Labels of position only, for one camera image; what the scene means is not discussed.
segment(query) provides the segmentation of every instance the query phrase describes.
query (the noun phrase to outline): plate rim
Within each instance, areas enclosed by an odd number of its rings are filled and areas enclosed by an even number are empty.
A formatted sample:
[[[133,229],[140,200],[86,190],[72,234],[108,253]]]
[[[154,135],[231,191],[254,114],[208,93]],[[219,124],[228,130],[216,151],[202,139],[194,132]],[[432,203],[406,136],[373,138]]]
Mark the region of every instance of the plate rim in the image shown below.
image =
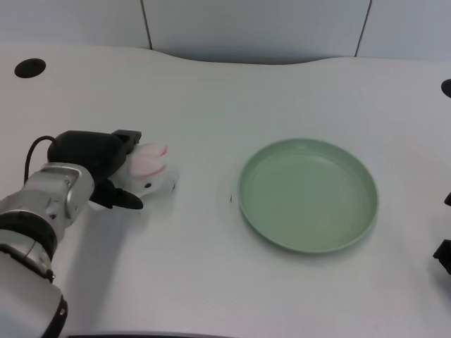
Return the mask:
[[[351,156],[356,162],[358,162],[363,169],[365,169],[366,173],[368,174],[371,183],[374,187],[374,191],[376,193],[376,207],[374,209],[374,213],[371,216],[371,220],[369,222],[369,224],[367,225],[366,229],[357,237],[355,237],[353,240],[344,243],[340,246],[337,246],[335,248],[331,248],[331,249],[319,249],[319,250],[309,250],[309,249],[297,249],[297,248],[293,248],[291,246],[285,245],[283,243],[279,243],[278,241],[266,236],[265,234],[263,234],[261,231],[259,231],[259,229],[257,229],[255,227],[255,225],[252,224],[251,220],[249,219],[248,214],[246,213],[245,208],[243,207],[243,202],[242,202],[242,180],[243,180],[243,175],[247,169],[247,167],[249,166],[249,164],[252,162],[252,160],[254,158],[256,158],[260,153],[262,153],[263,151],[267,150],[267,148],[270,148],[272,146],[275,146],[277,144],[280,143],[285,143],[285,142],[293,142],[293,141],[313,141],[313,142],[317,142],[317,143],[322,143],[325,144],[327,146],[331,146],[333,148],[337,148],[340,151],[345,152],[347,155]],[[345,249],[349,246],[352,246],[353,244],[356,244],[358,241],[360,241],[361,239],[363,239],[368,233],[370,233],[370,231],[374,228],[375,224],[376,224],[376,219],[377,219],[377,215],[378,215],[378,211],[379,211],[379,191],[378,191],[378,187],[376,185],[376,181],[374,180],[373,175],[371,174],[371,172],[368,170],[368,168],[356,157],[354,156],[352,153],[350,153],[349,151],[347,151],[346,149],[343,149],[341,146],[337,146],[335,144],[332,144],[330,142],[326,142],[320,139],[311,139],[311,138],[303,138],[303,137],[295,137],[295,138],[290,138],[290,139],[282,139],[279,141],[275,141],[272,142],[266,146],[264,146],[263,148],[260,148],[260,150],[258,150],[256,153],[254,153],[247,161],[246,163],[243,165],[241,171],[240,171],[240,176],[238,178],[238,204],[240,206],[240,210],[243,214],[243,216],[245,217],[246,221],[249,223],[249,225],[252,227],[252,229],[254,229],[260,236],[262,236],[264,239],[270,241],[271,243],[274,243],[278,246],[283,247],[284,249],[288,249],[291,251],[295,251],[295,252],[299,252],[299,253],[303,253],[303,254],[326,254],[326,253],[330,253],[330,252],[334,252],[334,251],[339,251],[342,249]]]

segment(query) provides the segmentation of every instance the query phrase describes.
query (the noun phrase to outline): round hole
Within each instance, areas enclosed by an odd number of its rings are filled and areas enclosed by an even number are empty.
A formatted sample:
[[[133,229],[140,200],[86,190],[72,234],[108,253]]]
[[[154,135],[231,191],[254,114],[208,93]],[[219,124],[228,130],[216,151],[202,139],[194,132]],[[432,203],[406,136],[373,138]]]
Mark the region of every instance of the round hole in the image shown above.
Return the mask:
[[[442,82],[442,92],[444,95],[451,98],[451,79]]]
[[[14,74],[23,79],[29,79],[30,77],[41,74],[45,67],[46,64],[44,60],[41,60],[40,58],[29,58],[16,66]]]

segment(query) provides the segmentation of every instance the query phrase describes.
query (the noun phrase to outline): white table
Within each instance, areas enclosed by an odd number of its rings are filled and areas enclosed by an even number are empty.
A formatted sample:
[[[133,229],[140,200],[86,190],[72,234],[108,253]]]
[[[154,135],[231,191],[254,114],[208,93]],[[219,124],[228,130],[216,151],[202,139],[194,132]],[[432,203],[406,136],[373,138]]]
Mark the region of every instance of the white table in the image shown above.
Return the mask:
[[[186,61],[131,48],[0,46],[2,196],[20,189],[43,134],[141,130],[180,180],[141,212],[85,210],[54,259],[65,332],[231,337],[445,337],[451,276],[451,63],[337,58],[300,65]],[[13,74],[42,58],[38,77]],[[373,232],[325,256],[291,253],[245,225],[242,165],[268,143],[312,137],[375,177]],[[45,161],[47,145],[32,160]]]

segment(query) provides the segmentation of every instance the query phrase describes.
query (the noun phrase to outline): white wall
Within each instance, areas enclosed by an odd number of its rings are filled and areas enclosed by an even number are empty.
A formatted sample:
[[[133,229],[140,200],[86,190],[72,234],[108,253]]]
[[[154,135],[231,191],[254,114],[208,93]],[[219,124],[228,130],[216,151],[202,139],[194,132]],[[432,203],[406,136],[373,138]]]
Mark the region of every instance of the white wall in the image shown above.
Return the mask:
[[[140,0],[0,0],[0,42],[149,48]]]
[[[203,61],[353,56],[369,0],[144,0],[152,45]]]
[[[357,55],[451,61],[451,0],[373,0]]]
[[[353,56],[370,0],[143,0],[155,50],[298,63]],[[373,0],[358,56],[451,61],[451,0]],[[140,0],[0,0],[0,43],[149,48]]]

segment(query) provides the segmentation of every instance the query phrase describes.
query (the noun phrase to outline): green plate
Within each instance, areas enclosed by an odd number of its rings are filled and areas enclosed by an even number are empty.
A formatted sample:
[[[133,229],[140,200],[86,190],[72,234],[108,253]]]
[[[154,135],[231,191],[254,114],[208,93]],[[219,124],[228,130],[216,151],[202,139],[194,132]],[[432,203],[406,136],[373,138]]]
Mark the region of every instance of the green plate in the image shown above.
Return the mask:
[[[285,248],[323,253],[361,239],[376,221],[378,194],[353,155],[314,139],[289,139],[256,153],[238,199],[257,232]]]

